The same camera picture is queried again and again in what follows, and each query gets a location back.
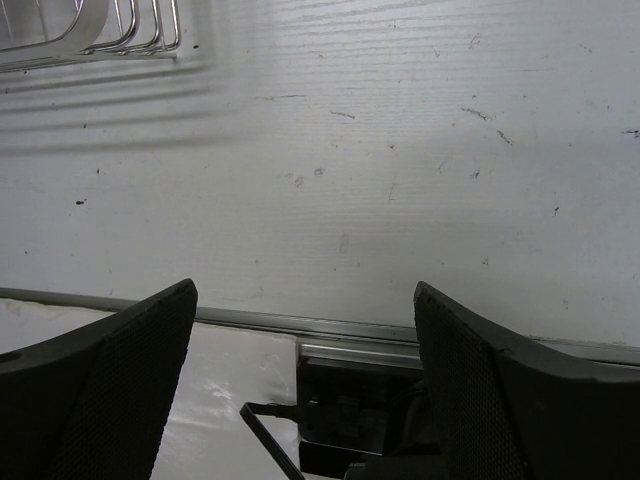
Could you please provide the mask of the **wire dish rack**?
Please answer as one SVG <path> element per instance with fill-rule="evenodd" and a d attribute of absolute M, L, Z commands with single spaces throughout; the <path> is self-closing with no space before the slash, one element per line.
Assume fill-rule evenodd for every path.
<path fill-rule="evenodd" d="M 1 71 L 173 58 L 178 2 L 1 0 Z"/>

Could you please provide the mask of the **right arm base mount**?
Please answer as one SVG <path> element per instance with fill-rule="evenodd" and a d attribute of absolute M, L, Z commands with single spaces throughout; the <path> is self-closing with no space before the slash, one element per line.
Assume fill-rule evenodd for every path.
<path fill-rule="evenodd" d="M 293 404 L 245 403 L 241 418 L 288 479 L 445 479 L 426 384 L 417 368 L 304 358 Z M 292 460 L 263 424 L 297 426 Z"/>

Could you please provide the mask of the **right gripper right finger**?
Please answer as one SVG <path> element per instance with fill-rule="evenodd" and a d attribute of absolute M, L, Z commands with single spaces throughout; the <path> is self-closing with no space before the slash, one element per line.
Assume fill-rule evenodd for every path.
<path fill-rule="evenodd" d="M 425 282 L 414 311 L 449 478 L 638 478 L 638 370 L 561 353 Z"/>

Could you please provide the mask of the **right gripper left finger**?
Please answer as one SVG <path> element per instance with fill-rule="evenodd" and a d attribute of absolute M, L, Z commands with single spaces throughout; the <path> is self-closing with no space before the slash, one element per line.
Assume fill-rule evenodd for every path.
<path fill-rule="evenodd" d="M 1 356 L 4 479 L 148 479 L 196 314 L 182 280 Z"/>

